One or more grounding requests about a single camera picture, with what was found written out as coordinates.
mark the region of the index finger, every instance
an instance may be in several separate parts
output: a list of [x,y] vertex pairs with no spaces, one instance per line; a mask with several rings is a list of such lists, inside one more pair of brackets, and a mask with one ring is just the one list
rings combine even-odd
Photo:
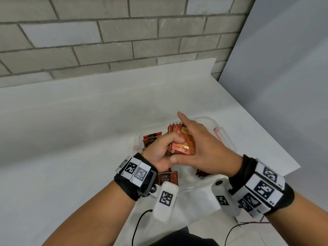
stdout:
[[194,123],[196,123],[195,121],[190,120],[189,118],[186,117],[185,114],[183,114],[181,111],[178,112],[178,117],[180,118],[180,120],[182,121],[182,123],[184,125],[186,125],[187,129],[191,132],[194,133],[195,132],[195,125]]

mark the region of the plastic container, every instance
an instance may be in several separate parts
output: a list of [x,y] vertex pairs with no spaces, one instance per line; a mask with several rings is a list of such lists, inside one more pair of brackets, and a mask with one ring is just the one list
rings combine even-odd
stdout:
[[[207,128],[207,130],[216,138],[218,138],[220,141],[222,141],[222,143],[226,147],[228,147],[233,151],[236,151],[235,145],[232,143],[231,139],[229,138],[225,130],[222,127],[219,127],[219,125],[216,123],[215,120],[206,116],[192,118],[191,120],[203,124]],[[180,123],[180,122],[181,122],[180,120],[177,120],[177,121],[172,121],[171,123]],[[160,131],[162,131],[162,134],[165,134],[167,132],[168,125],[169,124],[161,124],[157,127],[144,129],[139,133],[137,133],[134,139],[135,146],[133,147],[133,151],[135,153],[137,152],[141,153],[144,147],[142,141],[143,136]],[[203,186],[211,185],[219,177],[219,174],[215,174],[204,178],[199,178],[196,175],[197,169],[190,166],[174,165],[172,166],[172,171],[178,172],[179,192],[186,192],[193,188],[200,188]]]

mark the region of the tile floor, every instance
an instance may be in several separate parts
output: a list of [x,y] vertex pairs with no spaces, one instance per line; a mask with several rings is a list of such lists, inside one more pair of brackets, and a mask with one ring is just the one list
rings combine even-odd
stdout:
[[[220,246],[224,246],[225,238],[230,229],[237,225],[234,217],[218,210],[188,226],[191,234],[202,238],[213,238]],[[227,246],[287,246],[278,232],[271,224],[265,226],[259,232],[253,227],[234,228],[227,240]]]

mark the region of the white wall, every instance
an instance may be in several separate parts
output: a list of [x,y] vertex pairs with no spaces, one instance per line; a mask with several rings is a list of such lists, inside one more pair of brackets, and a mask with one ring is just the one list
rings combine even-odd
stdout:
[[328,0],[256,0],[219,81],[301,165],[290,185],[326,210],[327,21]]

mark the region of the finger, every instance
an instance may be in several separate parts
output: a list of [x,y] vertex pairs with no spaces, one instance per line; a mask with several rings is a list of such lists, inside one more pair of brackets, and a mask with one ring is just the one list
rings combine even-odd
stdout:
[[181,154],[175,154],[175,155],[171,156],[170,161],[173,164],[188,165],[188,166],[194,166],[197,163],[196,156],[181,155]]
[[189,118],[186,117],[185,114],[183,114],[181,111],[178,112],[178,117],[182,121],[184,125],[186,125],[187,129],[191,134],[195,132],[195,125],[193,124],[194,121],[190,120]]
[[184,137],[179,136],[177,132],[171,132],[169,134],[162,135],[157,140],[161,146],[167,146],[171,142],[183,143],[185,141]]

